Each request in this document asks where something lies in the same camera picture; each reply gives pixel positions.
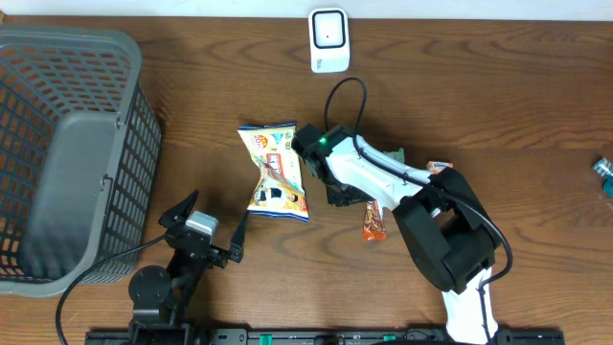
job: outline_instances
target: wooden table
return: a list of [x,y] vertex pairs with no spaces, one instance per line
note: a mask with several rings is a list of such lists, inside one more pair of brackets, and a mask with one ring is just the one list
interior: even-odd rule
[[[227,246],[258,181],[240,124],[321,127],[334,84],[369,84],[363,134],[423,166],[451,160],[505,232],[511,274],[492,287],[513,327],[561,328],[568,344],[613,341],[613,199],[591,165],[613,158],[613,24],[352,20],[352,63],[309,68],[304,19],[14,17],[8,23],[115,29],[143,52],[141,77],[166,122],[145,241],[193,189]],[[352,124],[361,95],[337,93],[331,120]],[[252,328],[406,328],[445,322],[440,293],[416,270],[390,214],[389,239],[363,242],[364,206],[337,209],[304,172],[311,221],[252,217],[245,259],[207,273],[190,315]],[[166,265],[163,243],[139,266]],[[500,269],[504,252],[497,253]],[[69,341],[124,328],[127,283],[78,287],[64,308]],[[57,341],[57,298],[0,297],[7,344]]]

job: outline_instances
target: black cable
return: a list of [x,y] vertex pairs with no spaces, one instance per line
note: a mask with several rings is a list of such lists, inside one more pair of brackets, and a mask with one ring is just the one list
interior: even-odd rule
[[61,298],[59,299],[59,302],[57,302],[57,309],[56,309],[56,331],[57,331],[57,337],[59,338],[59,343],[61,345],[68,345],[68,342],[66,341],[66,337],[64,336],[64,331],[61,328],[61,310],[64,307],[64,302],[66,302],[66,299],[68,298],[68,294],[77,286],[77,284],[83,280],[83,278],[85,278],[87,275],[89,275],[91,272],[93,272],[94,270],[98,269],[100,266],[115,260],[117,258],[123,257],[124,255],[128,255],[128,254],[132,254],[135,253],[137,251],[143,250],[145,248],[149,248],[152,245],[158,243],[159,241],[163,240],[166,238],[166,234],[155,238],[151,241],[148,241],[145,244],[139,245],[137,247],[134,247],[132,249],[127,249],[126,251],[123,251],[121,253],[115,254],[115,255],[111,255],[106,259],[100,260],[95,264],[92,264],[91,267],[85,269],[80,275],[79,277],[77,277],[69,286],[68,288],[64,291],[64,293],[61,295]]
[[328,126],[328,110],[329,110],[329,104],[331,102],[332,96],[334,95],[334,93],[336,92],[336,90],[338,89],[339,86],[341,86],[342,84],[344,84],[347,81],[358,81],[361,85],[362,85],[362,91],[363,91],[363,96],[362,96],[362,105],[360,106],[360,110],[357,113],[357,118],[355,119],[355,126],[353,127],[353,147],[355,148],[355,150],[357,151],[358,156],[363,157],[364,159],[366,159],[369,163],[373,164],[374,166],[382,169],[383,171],[385,171],[386,173],[390,173],[406,182],[410,182],[413,184],[416,184],[420,187],[422,187],[423,189],[428,190],[431,193],[435,193],[437,195],[439,195],[440,197],[447,199],[447,200],[451,200],[457,204],[460,204],[464,207],[466,207],[470,212],[472,212],[473,214],[475,214],[476,216],[478,216],[486,225],[487,225],[487,229],[489,231],[489,234],[491,236],[495,236],[498,239],[500,239],[500,242],[502,243],[503,247],[505,248],[505,252],[507,253],[507,264],[505,265],[505,267],[498,273],[496,273],[495,275],[487,278],[486,280],[482,281],[479,283],[479,287],[477,288],[477,290],[479,291],[479,297],[481,300],[481,312],[483,315],[483,326],[484,329],[486,331],[486,338],[488,339],[488,344],[491,342],[491,338],[489,336],[489,329],[488,329],[488,318],[487,318],[487,312],[486,312],[486,301],[485,301],[485,296],[486,296],[486,291],[485,291],[485,285],[487,284],[491,284],[495,281],[497,281],[498,279],[504,277],[505,275],[507,275],[509,273],[509,271],[511,270],[511,267],[513,265],[513,254],[511,251],[511,245],[509,244],[509,242],[507,241],[507,238],[505,237],[505,235],[503,235],[502,231],[500,231],[500,229],[488,218],[486,217],[484,214],[482,214],[481,212],[479,212],[475,207],[473,207],[471,205],[471,202],[468,200],[465,200],[462,196],[460,195],[453,195],[450,192],[441,190],[439,188],[436,188],[434,186],[431,186],[427,183],[421,182],[419,180],[417,180],[416,178],[413,178],[411,176],[409,176],[406,172],[405,173],[399,173],[396,171],[393,171],[385,166],[383,166],[382,164],[379,164],[378,162],[376,162],[373,158],[371,158],[368,154],[366,154],[366,152],[364,152],[364,150],[362,148],[360,148],[357,145],[357,134],[358,134],[358,130],[360,127],[360,122],[362,121],[362,113],[364,112],[364,106],[366,105],[366,99],[368,97],[368,88],[366,87],[366,83],[357,77],[349,77],[349,78],[345,78],[341,81],[339,81],[336,86],[334,86],[332,88],[332,91],[330,92],[329,96],[328,96],[328,100],[326,101],[326,107],[324,109],[324,122],[326,125],[326,131],[329,130],[329,126]]

